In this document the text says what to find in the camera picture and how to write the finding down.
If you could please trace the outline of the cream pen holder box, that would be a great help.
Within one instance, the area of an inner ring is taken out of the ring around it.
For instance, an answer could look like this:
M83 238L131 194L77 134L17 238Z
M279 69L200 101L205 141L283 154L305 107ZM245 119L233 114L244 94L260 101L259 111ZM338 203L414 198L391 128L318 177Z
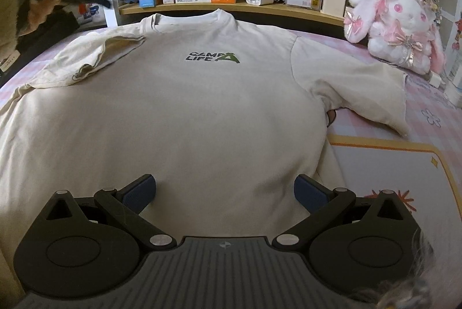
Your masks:
M346 0L323 0L320 12L339 18L344 17Z

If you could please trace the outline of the wooden shelf board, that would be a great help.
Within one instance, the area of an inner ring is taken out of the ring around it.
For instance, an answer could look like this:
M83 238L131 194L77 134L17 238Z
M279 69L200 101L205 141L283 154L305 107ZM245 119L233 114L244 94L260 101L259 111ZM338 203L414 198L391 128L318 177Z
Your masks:
M186 4L163 4L154 7L142 8L138 4L126 4L119 7L121 15L132 15L137 13L164 13L164 12L209 12L216 9L225 10L226 12L260 14L268 16L280 16L287 18L295 18L304 21L315 21L326 23L333 26L343 27L344 18L332 16L319 11L303 9L284 4L267 4L267 5L250 5L246 2L238 2L234 4L220 3L186 3Z

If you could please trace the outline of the fluffy cream left sleeve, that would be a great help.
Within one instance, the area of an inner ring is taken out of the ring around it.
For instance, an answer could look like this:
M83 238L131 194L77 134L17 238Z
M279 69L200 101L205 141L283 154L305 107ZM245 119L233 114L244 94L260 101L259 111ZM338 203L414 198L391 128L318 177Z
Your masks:
M16 47L16 22L19 0L0 0L0 53L7 59Z

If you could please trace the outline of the pink white plush bunny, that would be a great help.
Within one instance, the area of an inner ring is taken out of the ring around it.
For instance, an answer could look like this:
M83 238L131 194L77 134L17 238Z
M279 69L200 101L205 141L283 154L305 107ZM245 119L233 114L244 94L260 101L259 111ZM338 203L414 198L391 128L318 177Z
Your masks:
M436 13L425 0L349 0L344 15L348 42L368 40L369 53L425 75L442 74L446 56Z

